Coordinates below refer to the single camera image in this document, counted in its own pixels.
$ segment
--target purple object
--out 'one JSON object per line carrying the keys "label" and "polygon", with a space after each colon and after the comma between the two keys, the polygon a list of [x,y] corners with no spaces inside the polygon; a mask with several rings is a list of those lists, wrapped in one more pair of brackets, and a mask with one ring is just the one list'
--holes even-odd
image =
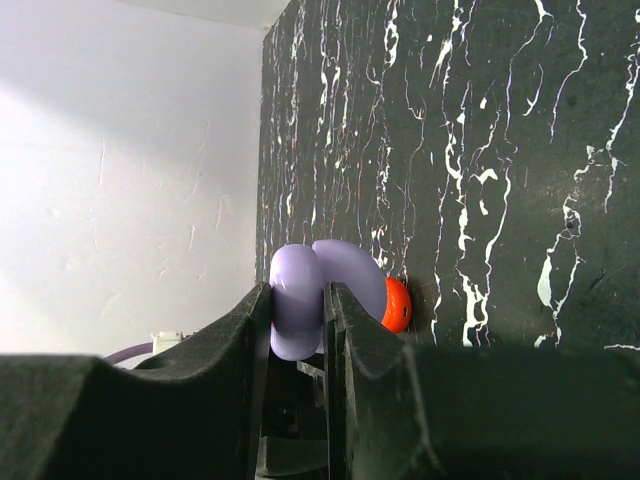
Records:
{"label": "purple object", "polygon": [[283,360],[324,353],[323,292],[331,282],[345,283],[366,312],[381,322],[387,306],[384,273],[357,246],[319,240],[312,248],[286,245],[271,260],[273,290],[271,349]]}
{"label": "purple object", "polygon": [[124,362],[130,358],[139,357],[147,353],[153,353],[153,343],[141,343],[140,345],[134,345],[133,347],[125,348],[119,352],[113,353],[108,357],[105,357],[105,361],[115,365],[116,363]]}
{"label": "purple object", "polygon": [[320,343],[324,277],[314,251],[287,245],[271,260],[273,290],[271,349],[283,360],[303,360]]}
{"label": "purple object", "polygon": [[344,283],[363,308],[382,322],[387,308],[385,275],[371,256],[352,243],[318,240],[313,243],[325,283]]}

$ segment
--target white paint streak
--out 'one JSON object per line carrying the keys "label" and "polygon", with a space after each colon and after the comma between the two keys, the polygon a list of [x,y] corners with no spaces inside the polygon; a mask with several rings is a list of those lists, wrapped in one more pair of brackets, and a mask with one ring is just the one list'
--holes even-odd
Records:
{"label": "white paint streak", "polygon": [[542,3],[541,0],[534,0],[534,2],[536,4],[536,8],[538,9],[538,23],[536,23],[536,26],[534,27],[533,32],[531,33],[531,36],[520,46],[518,51],[515,53],[513,57],[511,57],[511,60],[509,61],[509,77],[507,78],[507,88],[506,88],[507,125],[505,126],[505,129],[504,129],[504,139],[507,142],[509,142],[509,140],[507,139],[507,132],[509,131],[509,125],[511,124],[511,83],[513,80],[513,62],[515,61],[516,57],[520,55],[520,52],[522,52],[522,50],[524,50],[525,47],[531,44],[534,38],[536,38],[536,34],[538,33],[538,28],[540,28],[540,25],[542,25],[542,22],[544,21],[545,17],[550,17],[552,20],[555,19],[553,15],[551,15],[549,12],[546,11],[546,9],[544,8],[544,4]]}
{"label": "white paint streak", "polygon": [[473,0],[471,7],[469,8],[469,16],[467,17],[467,21],[462,25],[462,29],[460,30],[460,41],[464,44],[464,61],[470,67],[471,61],[469,60],[469,39],[467,38],[467,27],[471,23],[471,19],[473,17],[473,11],[476,8],[477,0]]}
{"label": "white paint streak", "polygon": [[549,338],[549,335],[540,335],[534,342],[533,346],[535,348],[540,348],[540,345],[542,345],[542,342],[544,342],[547,338]]}
{"label": "white paint streak", "polygon": [[398,35],[398,26],[395,24],[398,18],[398,0],[390,0],[387,5],[387,10],[391,9],[393,4],[393,10],[391,11],[391,18],[387,22],[387,27],[384,33],[384,47],[386,53],[389,55],[389,59],[385,58],[385,67],[391,68],[396,63],[398,55],[398,43],[400,42],[400,36]]}
{"label": "white paint streak", "polygon": [[569,74],[564,78],[564,80],[562,81],[562,84],[560,85],[560,89],[558,90],[558,94],[556,96],[556,102],[553,105],[553,120],[551,122],[551,140],[549,141],[549,143],[553,143],[553,137],[555,135],[556,120],[558,119],[558,103],[560,102],[560,96],[562,95],[564,86],[567,84],[567,82],[573,75],[575,75],[580,70],[582,70],[582,66],[589,58],[589,55],[587,55],[587,49],[584,47],[584,26],[587,23],[587,15],[582,10],[580,10],[580,6],[581,6],[581,0],[577,0],[576,12],[578,12],[578,15],[580,15],[580,17],[582,18],[582,22],[580,23],[580,28],[578,29],[578,49],[582,52],[582,59],[580,60],[580,64],[578,65],[578,67],[571,70]]}
{"label": "white paint streak", "polygon": [[329,80],[324,70],[320,72],[320,81],[322,82],[322,94],[320,95],[320,106],[322,107],[322,115],[318,117],[318,129],[316,133],[320,133],[322,125],[324,125],[324,115],[327,106],[327,98],[329,97]]}
{"label": "white paint streak", "polygon": [[438,60],[436,61],[435,67],[433,67],[433,73],[431,74],[431,82],[429,82],[429,88],[433,86],[433,81],[436,78],[436,75],[440,76],[440,71],[442,70],[442,65],[446,60],[447,56],[451,53],[453,49],[453,42],[450,38],[447,38],[442,41],[442,47],[440,48],[440,55],[438,55]]}
{"label": "white paint streak", "polygon": [[469,212],[466,207],[462,207],[460,211],[460,217],[458,218],[458,224],[460,225],[460,237],[458,238],[458,248],[462,250],[462,257],[464,258],[467,253],[465,242],[467,240],[473,240],[469,235],[465,233],[467,225],[469,224]]}
{"label": "white paint streak", "polygon": [[595,162],[594,155],[600,152],[602,152],[602,150],[596,150],[591,145],[587,145],[587,164],[585,165],[584,168],[577,169],[573,174],[573,180],[576,183],[581,181],[582,177],[589,171],[589,169]]}
{"label": "white paint streak", "polygon": [[444,205],[445,198],[447,197],[447,190],[449,189],[449,181],[451,177],[447,177],[445,186],[440,195],[440,202],[438,203],[438,244],[436,246],[436,258],[434,261],[433,276],[435,279],[436,287],[438,289],[438,297],[433,306],[433,320],[431,320],[431,335],[433,336],[433,342],[437,346],[438,339],[436,338],[436,324],[438,323],[438,307],[442,303],[442,287],[440,285],[440,276],[438,275],[438,260],[440,259],[440,244],[442,243],[442,232],[444,229],[444,213],[442,212],[442,206]]}
{"label": "white paint streak", "polygon": [[557,247],[557,242],[553,246],[552,249],[547,250],[547,258],[542,265],[542,272],[540,273],[540,278],[538,279],[538,297],[540,301],[545,307],[551,308],[551,269],[553,265],[551,264],[551,254],[555,251]]}
{"label": "white paint streak", "polygon": [[481,185],[484,185],[484,182],[486,182],[488,179],[498,180],[498,175],[496,175],[496,172],[493,168],[488,168],[487,170],[482,172],[482,175],[472,175],[472,177],[477,178]]}
{"label": "white paint streak", "polygon": [[413,115],[413,118],[415,118],[418,121],[423,122],[424,119],[425,119],[425,116],[427,114],[427,106],[424,104],[424,99],[422,99],[423,107],[419,108],[418,111],[416,111],[416,109],[411,106],[411,103],[409,102],[409,79],[407,78],[407,70],[408,69],[409,69],[408,66],[407,66],[407,68],[404,69],[404,85],[405,85],[405,87],[404,87],[404,98],[407,101],[407,108],[409,109],[409,111]]}
{"label": "white paint streak", "polygon": [[562,307],[567,301],[567,298],[569,298],[569,292],[571,291],[571,286],[573,285],[573,282],[576,278],[576,271],[578,270],[578,265],[580,265],[581,262],[582,262],[582,259],[578,256],[578,252],[575,252],[575,260],[573,263],[573,268],[571,268],[571,274],[569,275],[569,285],[567,285],[567,291],[565,292],[564,297],[562,297],[558,301],[558,305],[556,306],[556,314],[554,316],[556,320],[558,319],[558,314],[560,313],[560,310],[562,310]]}
{"label": "white paint streak", "polygon": [[529,104],[529,109],[522,114],[523,117],[528,116],[532,111],[533,107],[538,103],[538,98],[540,98],[540,90],[542,89],[542,82],[544,80],[544,70],[542,69],[542,65],[538,64],[538,68],[540,69],[540,83],[538,83],[538,89],[536,90],[536,94],[533,97],[533,100],[529,100],[527,98],[527,103]]}
{"label": "white paint streak", "polygon": [[[481,328],[487,327],[489,325],[489,313],[487,311],[487,305],[489,303],[489,297],[491,296],[491,273],[493,272],[493,266],[491,265],[491,254],[493,253],[494,245],[500,238],[500,235],[502,235],[502,229],[504,227],[504,222],[505,222],[505,219],[507,218],[507,211],[509,209],[509,194],[511,193],[511,179],[509,178],[508,168],[505,171],[504,179],[507,186],[505,187],[504,194],[502,196],[502,199],[504,201],[504,208],[502,210],[502,217],[500,218],[500,225],[498,226],[498,230],[496,231],[496,234],[494,235],[494,237],[487,243],[487,246],[484,251],[484,264],[487,266],[487,274],[485,277],[487,293],[482,295],[480,293],[479,287],[477,285],[473,285],[474,295],[471,298],[469,296],[471,289],[466,288],[466,282],[468,280],[468,277],[465,277],[464,275],[461,274],[464,282],[464,290],[465,290],[465,293],[467,294],[467,321],[465,322],[465,326],[462,334],[463,335],[462,344],[464,346],[471,346],[471,341],[469,340],[469,330],[471,328],[475,328],[476,334],[478,334]],[[472,312],[472,315],[470,316],[469,303],[471,301],[473,301],[473,312]],[[482,312],[481,321],[478,321],[475,317],[475,306],[478,303],[480,303],[480,311]]]}
{"label": "white paint streak", "polygon": [[611,129],[611,136],[609,137],[609,140],[607,140],[607,143],[606,143],[606,149],[607,149],[607,152],[609,153],[609,157],[611,158],[611,175],[609,176],[609,190],[607,191],[607,196],[604,199],[605,213],[608,213],[609,200],[613,195],[613,181],[615,179],[618,166],[625,165],[613,155],[613,144],[616,141],[616,138],[618,137],[618,132],[620,131],[620,128],[622,127],[625,120],[627,119],[627,113],[629,112],[629,107],[631,106],[631,101],[633,100],[636,84],[638,83],[638,76],[640,76],[640,61],[638,59],[640,56],[640,39],[638,39],[638,35],[636,35],[636,40],[637,42],[633,45],[637,45],[637,50],[635,51],[635,53],[632,53],[627,57],[627,60],[629,61],[629,65],[627,66],[627,73],[629,77],[624,87],[625,90],[627,90],[627,102],[625,104],[624,111],[622,112],[622,116],[620,117],[620,120],[618,121],[616,126],[613,127],[613,129]]}
{"label": "white paint streak", "polygon": [[467,320],[464,322],[464,327],[462,329],[462,345],[465,347],[472,347],[473,344],[471,340],[469,340],[469,330],[472,328],[478,327],[481,322],[476,319],[476,305],[481,300],[482,295],[478,291],[478,286],[473,285],[469,277],[467,277],[464,273],[458,270],[460,277],[462,278],[462,289],[467,296]]}
{"label": "white paint streak", "polygon": [[289,191],[289,193],[287,194],[287,201],[286,201],[286,204],[287,204],[287,216],[289,218],[291,218],[291,213],[292,213],[292,205],[291,205],[292,197],[293,197],[293,192]]}
{"label": "white paint streak", "polygon": [[605,350],[609,350],[611,348],[622,348],[625,350],[635,350],[636,352],[640,352],[640,347],[636,347],[634,345],[620,345],[619,343],[616,343],[615,345],[605,345],[604,347]]}
{"label": "white paint streak", "polygon": [[480,159],[480,156],[482,155],[482,153],[487,148],[489,148],[489,146],[491,146],[491,143],[493,142],[493,134],[496,131],[496,127],[498,126],[498,121],[499,120],[500,120],[500,110],[497,110],[496,111],[496,119],[493,122],[493,124],[491,125],[491,127],[489,128],[489,138],[487,139],[487,143],[485,143],[481,147],[476,148],[476,150],[473,152],[473,155],[471,155],[471,163],[477,163],[478,160]]}

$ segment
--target orange object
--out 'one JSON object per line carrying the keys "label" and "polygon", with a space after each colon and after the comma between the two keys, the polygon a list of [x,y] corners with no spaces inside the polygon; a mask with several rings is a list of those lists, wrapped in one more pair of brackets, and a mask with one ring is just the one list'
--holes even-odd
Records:
{"label": "orange object", "polygon": [[411,320],[411,298],[409,291],[397,278],[387,277],[387,309],[384,312],[382,325],[393,333],[401,333],[409,326]]}

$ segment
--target black surface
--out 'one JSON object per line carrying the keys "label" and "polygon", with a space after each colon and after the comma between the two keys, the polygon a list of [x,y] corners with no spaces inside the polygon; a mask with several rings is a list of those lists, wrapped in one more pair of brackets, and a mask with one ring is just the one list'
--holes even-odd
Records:
{"label": "black surface", "polygon": [[638,7],[293,0],[264,46],[257,278],[339,238],[408,278],[413,339],[638,349]]}
{"label": "black surface", "polygon": [[331,478],[635,478],[634,357],[402,345],[341,285],[325,292]]}
{"label": "black surface", "polygon": [[253,479],[271,292],[125,371],[0,357],[0,478]]}

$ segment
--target black and white marble pattern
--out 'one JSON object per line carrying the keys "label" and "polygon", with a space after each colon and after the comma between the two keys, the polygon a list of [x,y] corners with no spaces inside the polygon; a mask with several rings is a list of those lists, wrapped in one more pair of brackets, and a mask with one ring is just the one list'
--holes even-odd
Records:
{"label": "black and white marble pattern", "polygon": [[257,277],[349,240],[409,339],[640,350],[640,5],[294,0],[266,38]]}

